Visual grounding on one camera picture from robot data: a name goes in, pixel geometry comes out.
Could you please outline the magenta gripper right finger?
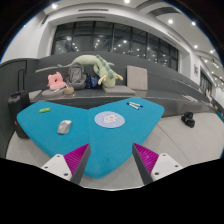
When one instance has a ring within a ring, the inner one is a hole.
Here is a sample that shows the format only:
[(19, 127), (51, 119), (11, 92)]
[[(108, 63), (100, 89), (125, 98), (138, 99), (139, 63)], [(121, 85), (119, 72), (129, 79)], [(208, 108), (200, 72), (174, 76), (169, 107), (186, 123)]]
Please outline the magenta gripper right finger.
[(167, 153), (157, 154), (137, 143), (132, 145), (132, 154), (144, 185), (182, 169)]

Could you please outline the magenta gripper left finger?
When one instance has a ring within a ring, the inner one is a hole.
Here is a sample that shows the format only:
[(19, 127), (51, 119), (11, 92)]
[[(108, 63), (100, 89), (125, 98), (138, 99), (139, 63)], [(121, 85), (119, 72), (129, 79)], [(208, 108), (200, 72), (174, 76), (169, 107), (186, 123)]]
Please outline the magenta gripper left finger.
[(90, 154), (90, 144), (85, 144), (66, 155), (56, 154), (42, 169), (79, 185)]

